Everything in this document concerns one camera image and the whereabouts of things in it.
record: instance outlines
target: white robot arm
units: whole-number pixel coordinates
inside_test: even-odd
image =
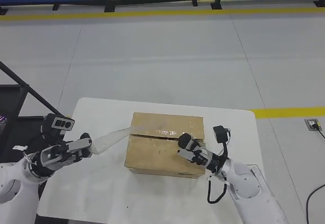
[[[214,127],[214,130],[217,142],[223,143],[224,146],[221,156],[201,147],[200,143],[187,133],[178,141],[180,156],[210,170],[214,176],[225,182],[223,194],[212,202],[208,196],[208,202],[219,202],[228,189],[244,224],[288,224],[258,166],[247,166],[229,159],[225,144],[228,130],[222,126]]]
[[[0,224],[33,224],[39,184],[95,151],[90,136],[84,133],[77,141],[56,144],[17,163],[0,164]]]

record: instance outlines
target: table top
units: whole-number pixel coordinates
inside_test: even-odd
[[[255,164],[263,172],[257,125],[253,112],[82,98],[73,114],[73,130],[64,140],[76,140],[84,132],[92,139],[129,127],[134,112],[202,116],[205,142],[218,153],[212,127],[230,128],[229,157]],[[128,138],[106,152],[64,167],[46,183],[40,199],[40,216],[98,223],[242,223],[229,194],[217,204],[207,202],[209,171],[198,179],[132,174],[124,167]],[[223,191],[212,180],[211,198]]]

